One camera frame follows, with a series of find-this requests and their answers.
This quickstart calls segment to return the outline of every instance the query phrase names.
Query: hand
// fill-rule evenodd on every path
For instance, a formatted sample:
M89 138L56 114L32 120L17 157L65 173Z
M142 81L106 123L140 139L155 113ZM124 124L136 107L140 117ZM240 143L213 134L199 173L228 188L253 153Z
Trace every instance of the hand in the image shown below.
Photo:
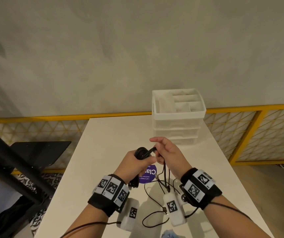
M165 161L167 167L178 180L192 168L180 149L167 138L153 137L150 141L157 142L155 145L157 149L155 155L158 163L164 164Z
M123 179L126 184L128 184L136 175L142 176L148 165L156 162L154 156L150 156L144 160L138 160L134 156L134 152L135 150L129 151L113 173Z

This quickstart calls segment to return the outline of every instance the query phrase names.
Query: wrist strap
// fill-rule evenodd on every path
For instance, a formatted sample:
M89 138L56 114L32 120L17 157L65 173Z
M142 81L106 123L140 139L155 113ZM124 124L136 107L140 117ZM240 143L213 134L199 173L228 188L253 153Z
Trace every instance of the wrist strap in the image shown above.
M113 212L121 212L129 196L129 188L118 176L104 176L92 192L88 204L103 210L108 217Z
M206 208L213 198L222 194L215 185L215 180L203 170L192 168L181 178L180 188L184 192L188 202L202 210Z

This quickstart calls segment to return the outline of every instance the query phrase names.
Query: white plastic drawer organizer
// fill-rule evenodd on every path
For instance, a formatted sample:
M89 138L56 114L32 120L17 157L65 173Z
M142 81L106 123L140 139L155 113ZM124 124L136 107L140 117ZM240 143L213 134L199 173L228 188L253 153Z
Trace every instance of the white plastic drawer organizer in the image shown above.
M152 91L153 133L174 144L195 144L205 113L203 99L194 88Z

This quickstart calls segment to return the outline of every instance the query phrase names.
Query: round purple sticker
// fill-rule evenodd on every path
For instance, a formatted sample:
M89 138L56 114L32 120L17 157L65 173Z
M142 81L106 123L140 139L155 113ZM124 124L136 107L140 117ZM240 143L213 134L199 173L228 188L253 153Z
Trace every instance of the round purple sticker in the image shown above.
M154 180L156 174L156 166L154 164L149 165L144 173L144 175L140 176L140 183L150 183Z

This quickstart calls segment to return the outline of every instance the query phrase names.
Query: white table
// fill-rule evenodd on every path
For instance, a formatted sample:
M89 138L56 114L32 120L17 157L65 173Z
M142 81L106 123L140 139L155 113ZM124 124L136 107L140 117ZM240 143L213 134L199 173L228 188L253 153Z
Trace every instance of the white table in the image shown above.
M93 188L102 176L113 173L127 151L139 147L153 147L149 142L152 137L151 118L127 116L89 120L35 238L60 237L87 205ZM201 168L212 176L223 195L273 237L205 124L200 129L199 141L195 146L180 148L193 167ZM156 167L160 173L162 166L156 164ZM150 187L147 191L152 198L163 204L163 192L159 184L148 183L146 187ZM140 202L133 232L121 230L116 225L108 225L103 237L159 238L163 231L172 229L169 221L151 229L142 226L141 222L145 216L160 210L160 207L147 197L142 184L139 188L132 189L130 197ZM187 204L184 209L187 214L194 208ZM117 215L115 212L109 222L116 221ZM166 220L167 215L159 213L148 220L148 225L155 225L163 219ZM188 218L186 224L173 229L182 237L218 237L201 210Z

